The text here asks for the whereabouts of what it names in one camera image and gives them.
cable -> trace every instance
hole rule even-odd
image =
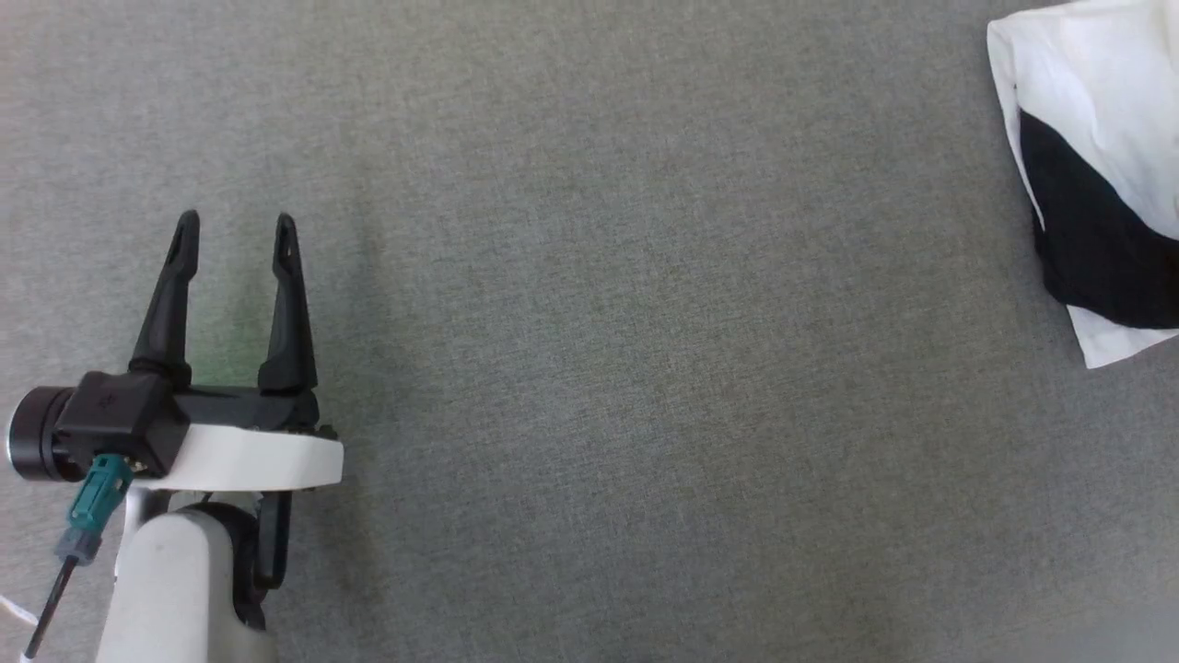
[[[70,576],[73,575],[74,566],[77,565],[77,557],[67,557],[61,563],[61,570],[58,571],[58,579],[53,582],[53,589],[50,590],[50,598],[45,602],[45,609],[41,610],[41,618],[37,621],[37,628],[33,629],[33,637],[28,639],[28,646],[25,648],[25,658],[32,661],[37,657],[37,650],[41,648],[41,639],[45,637],[46,629],[50,628],[53,613],[58,610],[58,603],[61,602],[61,595],[66,591],[66,583],[70,582]]]

